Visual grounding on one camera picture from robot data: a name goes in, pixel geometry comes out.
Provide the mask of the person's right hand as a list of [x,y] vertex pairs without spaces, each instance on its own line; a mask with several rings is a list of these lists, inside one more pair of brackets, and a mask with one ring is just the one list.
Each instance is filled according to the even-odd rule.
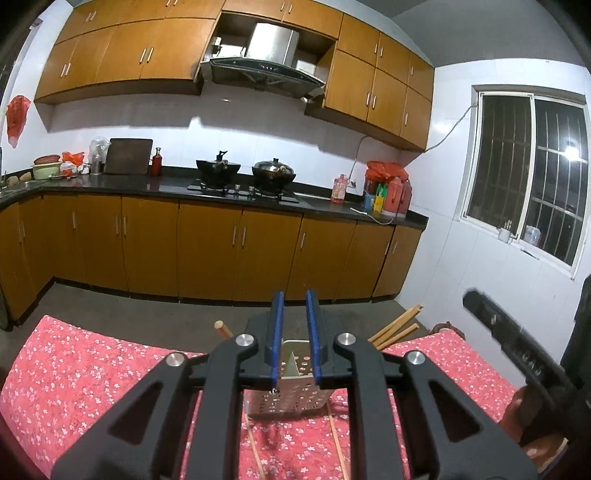
[[548,469],[568,443],[552,423],[542,397],[530,385],[514,394],[499,424],[533,461],[539,473]]

